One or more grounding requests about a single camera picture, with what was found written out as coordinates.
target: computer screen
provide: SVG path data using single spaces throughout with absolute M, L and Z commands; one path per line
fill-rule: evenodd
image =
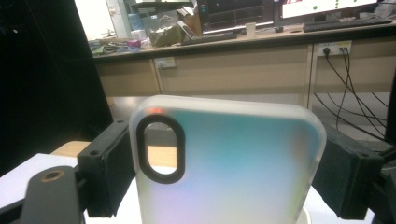
M 203 34 L 245 28 L 246 23 L 270 25 L 273 0 L 197 0 Z
M 368 6 L 376 0 L 279 0 L 280 19 L 309 16 L 342 9 Z

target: white phone case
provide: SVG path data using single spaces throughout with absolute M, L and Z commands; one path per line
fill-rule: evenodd
M 177 169 L 150 168 L 142 133 L 152 122 L 177 136 Z M 144 224 L 293 224 L 318 168 L 326 133 L 297 105 L 154 96 L 130 133 Z

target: white desk surface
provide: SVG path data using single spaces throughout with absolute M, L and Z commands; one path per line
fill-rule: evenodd
M 36 154 L 30 160 L 0 178 L 0 208 L 22 199 L 30 177 L 38 172 L 53 166 L 68 165 L 74 167 L 76 164 L 76 158 Z M 309 211 L 313 224 L 370 224 L 374 216 L 373 212 L 369 211 L 365 220 L 343 220 L 338 218 L 313 188 L 309 190 L 304 206 Z M 85 213 L 85 218 L 88 224 L 141 224 L 135 181 L 129 187 L 116 217 L 91 218 Z

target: keyboard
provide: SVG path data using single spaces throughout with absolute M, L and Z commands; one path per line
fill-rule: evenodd
M 341 22 L 330 22 L 321 24 L 310 24 L 306 25 L 303 30 L 304 32 L 315 32 L 325 30 L 337 30 L 360 26 L 379 25 L 393 22 L 392 19 L 387 18 L 373 18 L 373 19 L 359 19 L 354 21 L 341 21 Z
M 210 42 L 221 41 L 221 40 L 229 40 L 229 39 L 236 39 L 236 34 L 229 33 L 229 34 L 225 34 L 225 35 L 204 36 L 199 39 L 191 39 L 191 40 L 184 41 L 183 43 L 181 43 L 181 46 L 204 44 L 204 43 L 210 43 Z

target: screw hole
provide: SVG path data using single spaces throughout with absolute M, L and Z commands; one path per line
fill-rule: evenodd
M 368 158 L 369 157 L 369 155 L 367 155 L 366 153 L 359 153 L 361 156 L 363 156 L 363 157 L 365 157 L 365 158 Z
M 48 174 L 44 175 L 41 178 L 41 181 L 42 182 L 50 182 L 50 181 L 59 179 L 63 175 L 64 175 L 64 171 L 52 171 L 52 172 L 49 172 Z
M 97 151 L 97 150 L 91 151 L 90 155 L 91 156 L 97 156 L 97 155 L 99 155 L 99 151 Z

